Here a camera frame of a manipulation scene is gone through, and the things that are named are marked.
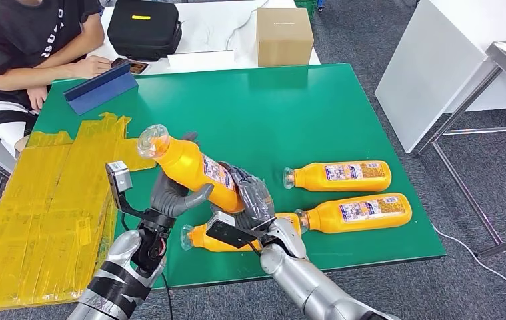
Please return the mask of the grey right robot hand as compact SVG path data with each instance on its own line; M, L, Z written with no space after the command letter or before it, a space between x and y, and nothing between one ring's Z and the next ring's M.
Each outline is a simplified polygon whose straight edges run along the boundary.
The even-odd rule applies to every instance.
M223 161L219 164L228 170L235 182L235 190L239 199L242 200L244 208L239 209L237 213L228 214L218 206L211 205L213 215L208 220L208 226L217 220L219 213L224 213L234 219L234 226L238 228L266 229L263 225L275 217L275 206L265 182L240 167Z

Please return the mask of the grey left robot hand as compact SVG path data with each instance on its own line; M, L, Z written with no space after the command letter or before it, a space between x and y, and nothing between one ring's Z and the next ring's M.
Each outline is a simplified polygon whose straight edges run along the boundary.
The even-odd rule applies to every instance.
M151 191L151 207L168 217L177 218L208 200L213 189L212 183L206 183L197 191L190 192L161 169Z

